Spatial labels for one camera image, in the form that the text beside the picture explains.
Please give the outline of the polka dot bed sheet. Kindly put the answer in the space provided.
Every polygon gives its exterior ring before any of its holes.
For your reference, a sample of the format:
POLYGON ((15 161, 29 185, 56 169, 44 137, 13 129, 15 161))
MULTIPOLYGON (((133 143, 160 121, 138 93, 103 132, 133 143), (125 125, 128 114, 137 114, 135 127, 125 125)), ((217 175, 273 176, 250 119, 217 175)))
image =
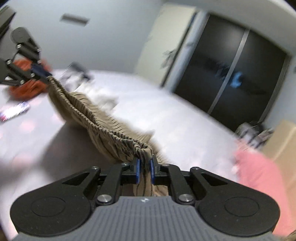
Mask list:
MULTIPOLYGON (((108 128, 153 147, 181 170, 193 166, 237 181, 234 133, 183 98, 133 74, 92 71, 80 91, 107 113, 108 128)), ((85 128, 64 120, 41 94, 29 110, 1 123, 1 227, 16 235, 12 203, 22 194, 91 166, 107 169, 111 159, 92 143, 85 128)))

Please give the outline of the black sliding wardrobe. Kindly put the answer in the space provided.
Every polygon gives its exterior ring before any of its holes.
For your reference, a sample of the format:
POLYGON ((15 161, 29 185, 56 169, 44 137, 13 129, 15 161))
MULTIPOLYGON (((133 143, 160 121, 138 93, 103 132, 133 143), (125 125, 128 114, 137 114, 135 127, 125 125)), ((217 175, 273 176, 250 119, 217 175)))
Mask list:
POLYGON ((266 118, 289 59, 258 33, 210 15, 174 92, 234 131, 266 118))

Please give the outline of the orange garment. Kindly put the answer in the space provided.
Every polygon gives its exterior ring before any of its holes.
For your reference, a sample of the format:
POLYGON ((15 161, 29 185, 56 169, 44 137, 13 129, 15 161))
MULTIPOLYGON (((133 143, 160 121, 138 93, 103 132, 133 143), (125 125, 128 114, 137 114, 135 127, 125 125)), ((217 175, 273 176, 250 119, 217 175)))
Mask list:
MULTIPOLYGON (((32 61, 27 58, 21 58, 10 64, 17 66, 23 71, 28 71, 31 69, 32 61)), ((43 83, 41 80, 31 79, 23 85, 10 86, 8 88, 8 93, 13 100, 29 101, 39 94, 47 93, 47 89, 48 84, 43 83)))

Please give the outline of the brown striped garment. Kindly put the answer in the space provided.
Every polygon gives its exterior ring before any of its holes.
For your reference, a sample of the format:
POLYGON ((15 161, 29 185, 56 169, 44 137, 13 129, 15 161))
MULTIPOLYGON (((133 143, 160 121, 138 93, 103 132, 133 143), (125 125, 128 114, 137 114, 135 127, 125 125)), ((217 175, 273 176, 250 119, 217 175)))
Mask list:
POLYGON ((167 163, 158 145, 152 140, 152 133, 133 130, 126 123, 112 117, 96 107, 86 95, 68 92, 54 77, 47 78, 51 102, 62 118, 73 126, 86 129, 93 145, 111 163, 131 162, 138 157, 145 172, 140 183, 133 186, 136 196, 167 196, 168 188, 150 183, 149 160, 156 156, 159 164, 167 163))

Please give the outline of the beige padded headboard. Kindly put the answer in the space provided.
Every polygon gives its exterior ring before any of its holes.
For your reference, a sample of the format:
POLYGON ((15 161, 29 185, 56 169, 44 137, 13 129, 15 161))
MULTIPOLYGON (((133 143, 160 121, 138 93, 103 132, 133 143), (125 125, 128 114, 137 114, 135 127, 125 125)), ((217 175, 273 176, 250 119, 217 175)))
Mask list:
POLYGON ((281 171, 287 189, 295 184, 295 123, 282 120, 262 148, 281 171))

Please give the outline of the black item near white garment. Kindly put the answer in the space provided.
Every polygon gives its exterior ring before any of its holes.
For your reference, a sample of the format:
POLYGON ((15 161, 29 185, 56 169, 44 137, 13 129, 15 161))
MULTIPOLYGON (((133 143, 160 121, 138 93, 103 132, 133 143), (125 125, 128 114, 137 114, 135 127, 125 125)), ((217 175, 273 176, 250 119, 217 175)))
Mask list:
POLYGON ((89 71, 77 62, 72 62, 60 77, 60 82, 69 91, 77 89, 81 84, 91 81, 89 71))

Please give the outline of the cream room door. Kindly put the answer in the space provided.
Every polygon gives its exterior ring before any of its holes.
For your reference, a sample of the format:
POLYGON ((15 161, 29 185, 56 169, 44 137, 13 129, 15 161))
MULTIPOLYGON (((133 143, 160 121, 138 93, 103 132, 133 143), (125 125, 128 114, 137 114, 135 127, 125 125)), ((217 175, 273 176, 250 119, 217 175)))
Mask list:
POLYGON ((166 3, 144 44, 134 73, 161 86, 191 23, 196 8, 166 3))

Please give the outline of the smartphone on bed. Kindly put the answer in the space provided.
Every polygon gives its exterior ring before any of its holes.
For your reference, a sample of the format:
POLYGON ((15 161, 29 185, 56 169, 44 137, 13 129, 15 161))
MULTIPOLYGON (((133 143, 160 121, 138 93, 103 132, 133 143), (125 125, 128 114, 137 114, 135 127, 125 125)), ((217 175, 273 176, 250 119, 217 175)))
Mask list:
POLYGON ((9 106, 1 110, 1 122, 5 122, 26 113, 30 109, 30 105, 27 102, 21 102, 14 106, 9 106))

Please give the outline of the white crumpled garment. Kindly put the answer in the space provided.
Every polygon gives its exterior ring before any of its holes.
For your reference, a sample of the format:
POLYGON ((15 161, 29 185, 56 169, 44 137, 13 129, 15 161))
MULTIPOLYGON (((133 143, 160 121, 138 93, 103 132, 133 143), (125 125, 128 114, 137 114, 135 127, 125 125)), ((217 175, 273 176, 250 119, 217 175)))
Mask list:
POLYGON ((111 112, 118 104, 118 97, 112 95, 96 95, 93 103, 104 111, 111 112))

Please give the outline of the white bedside shelf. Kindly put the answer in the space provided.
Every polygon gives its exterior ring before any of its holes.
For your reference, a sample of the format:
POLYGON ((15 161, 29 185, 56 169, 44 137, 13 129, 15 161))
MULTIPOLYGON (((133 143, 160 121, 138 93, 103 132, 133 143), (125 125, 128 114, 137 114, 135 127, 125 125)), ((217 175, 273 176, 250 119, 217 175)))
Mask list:
POLYGON ((261 149, 273 135, 274 129, 267 128, 262 121, 241 124, 235 131, 236 136, 254 149, 261 149))

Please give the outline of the pink blanket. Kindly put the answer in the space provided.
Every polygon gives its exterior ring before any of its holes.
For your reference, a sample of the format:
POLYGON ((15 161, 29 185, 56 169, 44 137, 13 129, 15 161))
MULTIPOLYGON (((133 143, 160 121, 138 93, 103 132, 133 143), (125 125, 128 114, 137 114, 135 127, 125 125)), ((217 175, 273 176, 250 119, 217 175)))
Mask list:
POLYGON ((295 230, 292 212, 276 164, 244 141, 237 141, 234 158, 239 183, 269 195, 279 205, 280 219, 273 233, 282 237, 292 233, 295 230))

